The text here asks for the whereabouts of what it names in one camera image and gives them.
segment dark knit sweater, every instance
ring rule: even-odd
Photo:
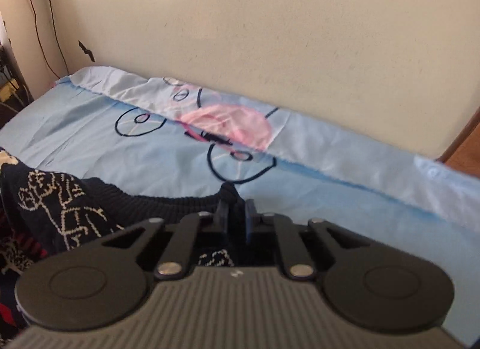
[[[243,218],[243,200],[232,184],[203,198],[130,196],[100,179],[32,169],[0,148],[0,195],[14,233],[29,233],[49,253],[86,242],[151,217],[168,224],[194,212],[215,212],[220,200],[233,220]]]

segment red fabric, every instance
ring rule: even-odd
[[[35,242],[35,245],[33,245],[33,247],[32,247],[32,253],[34,255],[37,255],[37,253],[40,252],[41,248],[42,248],[42,246],[38,242]]]
[[[25,250],[28,250],[30,246],[32,246],[32,243],[34,243],[35,240],[33,238],[29,238],[26,240],[25,244],[22,246]]]
[[[11,315],[10,309],[1,303],[0,303],[0,316],[4,322],[11,324],[13,327],[17,327],[17,324],[14,321],[14,317]]]

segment circular pad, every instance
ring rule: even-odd
[[[99,293],[106,284],[107,277],[101,270],[77,266],[54,275],[50,289],[64,299],[87,299]]]
[[[355,248],[327,272],[323,291],[347,320],[384,333],[431,328],[453,301],[450,278],[439,267],[387,247]]]
[[[147,281],[134,258],[109,247],[79,250],[23,274],[15,295],[27,320],[51,330],[92,330],[123,319],[142,302]]]

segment light blue bedsheet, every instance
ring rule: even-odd
[[[116,125],[123,136],[116,132]],[[191,131],[201,133],[195,128]],[[185,126],[177,122],[159,115],[148,117],[132,105],[63,79],[0,131],[0,146],[31,167],[80,178],[100,177],[130,194],[165,197],[205,196],[218,191],[222,181],[208,165],[209,150],[213,169],[225,179],[246,180],[276,162],[260,177],[237,186],[244,199],[255,199],[260,212],[281,212],[303,224],[313,217],[322,218],[438,264],[455,285],[446,329],[468,345],[478,337],[477,233],[391,194],[339,181],[280,156],[274,159],[268,153],[235,146],[235,155],[251,159],[238,161],[221,145],[212,147],[212,142],[198,141],[185,133]],[[452,177],[452,182],[465,188],[472,185],[470,191],[477,187],[476,180],[441,171],[446,172],[444,182]]]

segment black cable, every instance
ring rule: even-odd
[[[68,66],[67,66],[67,62],[65,60],[65,57],[63,56],[63,52],[62,52],[62,49],[60,47],[60,43],[59,43],[59,40],[58,40],[58,37],[57,37],[57,29],[55,27],[55,18],[53,16],[53,8],[52,8],[52,0],[49,0],[49,4],[50,4],[50,13],[51,13],[51,16],[52,16],[52,24],[53,24],[53,31],[55,33],[55,40],[57,41],[57,46],[58,46],[58,50],[60,51],[60,54],[61,54],[61,57],[63,59],[63,63],[65,64],[65,68],[67,69],[67,73],[70,74],[70,71],[68,69]],[[35,31],[37,33],[37,40],[38,40],[38,44],[40,45],[40,49],[42,51],[42,55],[43,55],[43,58],[45,60],[45,63],[46,65],[49,67],[50,71],[58,78],[60,79],[60,76],[53,71],[52,67],[50,66],[46,56],[45,56],[45,51],[43,49],[43,46],[42,46],[42,43],[40,41],[40,35],[38,33],[38,22],[37,22],[37,13],[35,12],[35,8],[34,8],[34,5],[33,5],[33,1],[30,0],[30,6],[32,7],[32,10],[33,10],[33,14],[34,14],[34,19],[35,19]]]
[[[55,27],[55,18],[53,16],[52,0],[49,0],[49,5],[50,5],[50,14],[52,16],[53,33],[55,34],[55,40],[57,42],[58,50],[60,51],[60,55],[63,59],[63,63],[65,65],[67,73],[68,73],[68,75],[70,75],[70,70],[68,69],[67,61],[65,60],[65,57],[63,56],[62,48],[60,47],[59,39],[58,39],[58,36],[57,36],[57,28]]]

